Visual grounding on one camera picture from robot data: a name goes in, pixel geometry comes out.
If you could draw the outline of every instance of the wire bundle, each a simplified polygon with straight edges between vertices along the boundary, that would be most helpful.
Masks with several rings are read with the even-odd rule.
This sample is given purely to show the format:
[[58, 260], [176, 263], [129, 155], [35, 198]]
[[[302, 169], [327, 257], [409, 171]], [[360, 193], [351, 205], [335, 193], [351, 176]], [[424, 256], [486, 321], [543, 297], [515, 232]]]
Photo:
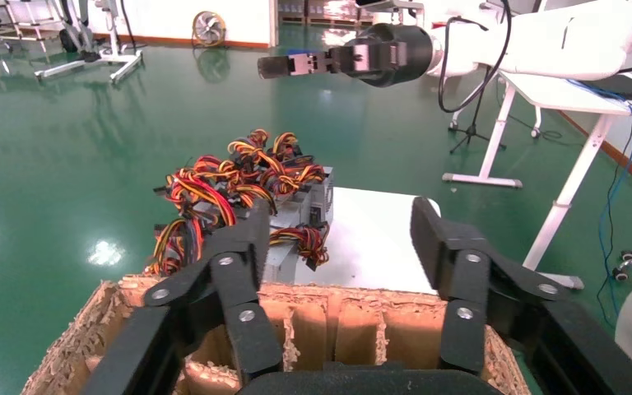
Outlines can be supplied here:
[[[313, 158], [295, 160], [295, 156], [300, 155], [301, 150], [296, 145], [298, 141], [293, 133], [282, 133], [277, 136], [272, 149], [268, 151], [272, 155], [269, 155], [264, 150], [267, 133], [262, 129], [258, 131], [260, 133], [257, 136], [253, 135], [256, 133], [253, 131], [247, 139], [232, 142], [228, 146], [228, 151], [231, 155], [238, 156], [237, 161], [245, 166], [249, 175], [260, 173], [258, 184], [266, 190], [284, 197], [296, 193], [304, 184], [325, 179], [323, 167], [313, 164]], [[290, 162], [290, 167], [283, 165], [287, 161]]]
[[320, 228], [298, 226], [279, 229], [270, 234], [270, 245], [296, 241], [299, 255], [306, 258], [307, 266], [315, 270], [316, 267], [328, 262], [328, 249], [325, 244], [329, 231], [328, 223], [322, 224]]
[[[196, 262], [202, 256], [203, 236], [234, 225], [235, 209], [251, 208], [256, 199], [264, 199], [276, 215], [273, 195], [288, 197], [305, 184], [325, 179], [323, 167], [301, 154], [294, 133], [277, 136], [270, 149], [265, 147], [268, 138], [265, 130], [255, 129], [229, 144], [228, 160], [200, 156], [192, 167], [166, 176], [166, 185], [155, 191], [175, 205], [180, 218], [158, 232], [146, 274], [169, 276]], [[325, 226], [323, 235], [309, 226], [278, 230], [274, 240], [299, 242], [300, 255], [320, 265], [328, 260]]]

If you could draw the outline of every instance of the caster wheel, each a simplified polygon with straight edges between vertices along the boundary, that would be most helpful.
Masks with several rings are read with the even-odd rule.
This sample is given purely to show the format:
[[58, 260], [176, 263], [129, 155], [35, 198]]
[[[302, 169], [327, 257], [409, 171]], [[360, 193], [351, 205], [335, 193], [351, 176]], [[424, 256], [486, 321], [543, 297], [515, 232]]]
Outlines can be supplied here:
[[621, 260], [630, 261], [632, 259], [632, 251], [621, 251]]
[[611, 275], [618, 282], [623, 282], [629, 279], [629, 275], [623, 269], [619, 270], [616, 267], [614, 268], [614, 270], [611, 271]]

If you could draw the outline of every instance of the white table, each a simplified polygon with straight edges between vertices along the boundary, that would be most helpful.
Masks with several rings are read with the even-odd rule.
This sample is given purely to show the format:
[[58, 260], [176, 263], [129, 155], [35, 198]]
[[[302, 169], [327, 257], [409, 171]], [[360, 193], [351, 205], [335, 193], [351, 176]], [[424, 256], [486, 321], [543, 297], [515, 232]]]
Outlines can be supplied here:
[[443, 179], [448, 181], [460, 181], [474, 184], [493, 184], [521, 188], [522, 183], [514, 179], [497, 179], [489, 177], [490, 168], [493, 165], [495, 154], [498, 151], [500, 139], [503, 136], [505, 124], [515, 92], [519, 92], [530, 104], [543, 109], [560, 109], [580, 111], [585, 113], [600, 114], [594, 129], [588, 136], [588, 140], [580, 151], [580, 155], [565, 181], [560, 195], [553, 202], [549, 215], [544, 225], [539, 230], [534, 244], [524, 259], [524, 267], [536, 270], [541, 257], [549, 246], [565, 214], [570, 209], [573, 196], [583, 182], [595, 155], [609, 132], [609, 127], [617, 116], [630, 116], [630, 111], [618, 100], [605, 99], [599, 95], [583, 89], [570, 82], [552, 77], [530, 76], [526, 74], [510, 74], [501, 72], [505, 79], [505, 98], [500, 107], [500, 114], [495, 120], [493, 134], [490, 137], [486, 157], [478, 176], [463, 174], [446, 174]]
[[[295, 283], [436, 293], [411, 242], [412, 195], [334, 188], [330, 260], [312, 272], [297, 263]], [[430, 200], [439, 214], [439, 205]]]

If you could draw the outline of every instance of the electric fan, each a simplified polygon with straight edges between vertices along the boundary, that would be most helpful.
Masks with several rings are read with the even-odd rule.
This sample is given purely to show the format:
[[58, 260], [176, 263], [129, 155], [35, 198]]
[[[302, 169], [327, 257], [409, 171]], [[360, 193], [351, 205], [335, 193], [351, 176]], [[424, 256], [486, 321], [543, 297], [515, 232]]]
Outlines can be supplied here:
[[193, 43], [203, 47], [214, 47], [224, 42], [226, 24], [215, 12], [203, 11], [193, 21]]

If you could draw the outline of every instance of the black cylindrical joint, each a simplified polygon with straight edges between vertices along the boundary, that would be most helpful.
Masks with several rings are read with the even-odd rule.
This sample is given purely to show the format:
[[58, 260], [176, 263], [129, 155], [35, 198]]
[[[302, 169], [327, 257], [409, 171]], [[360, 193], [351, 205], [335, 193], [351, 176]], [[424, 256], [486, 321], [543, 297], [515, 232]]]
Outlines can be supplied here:
[[393, 70], [374, 72], [351, 72], [350, 77], [359, 78], [371, 86], [385, 87], [421, 77], [430, 67], [433, 57], [432, 39], [418, 26], [389, 25], [379, 23], [363, 31], [348, 45], [356, 44], [405, 44], [405, 62]]

